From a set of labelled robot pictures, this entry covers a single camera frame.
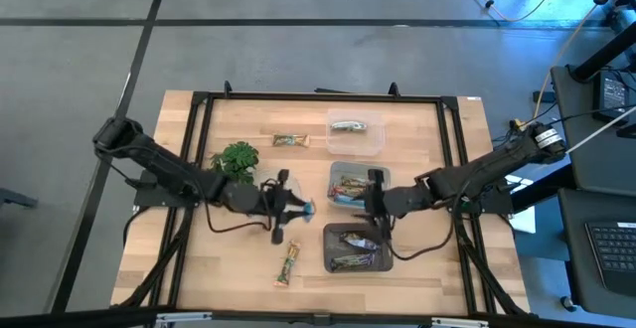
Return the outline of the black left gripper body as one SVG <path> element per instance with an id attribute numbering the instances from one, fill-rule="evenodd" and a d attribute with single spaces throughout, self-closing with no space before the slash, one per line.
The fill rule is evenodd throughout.
<path id="1" fill-rule="evenodd" d="M 283 242 L 282 220 L 289 191 L 284 185 L 289 171 L 282 169 L 275 180 L 267 180 L 260 188 L 251 184 L 228 182 L 221 194 L 221 203 L 230 211 L 247 216 L 267 217 L 266 229 L 271 232 L 271 242 Z"/>

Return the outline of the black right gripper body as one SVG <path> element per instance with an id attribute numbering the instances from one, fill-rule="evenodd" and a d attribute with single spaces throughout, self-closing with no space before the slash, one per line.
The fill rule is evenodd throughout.
<path id="1" fill-rule="evenodd" d="M 403 218 L 406 214 L 426 210 L 432 206 L 432 195 L 424 184 L 412 187 L 395 187 L 385 190 L 384 172 L 379 169 L 368 170 L 368 182 L 365 191 L 372 193 L 372 204 L 365 207 L 365 213 L 376 217 L 375 226 L 384 241 L 392 239 L 393 219 Z"/>

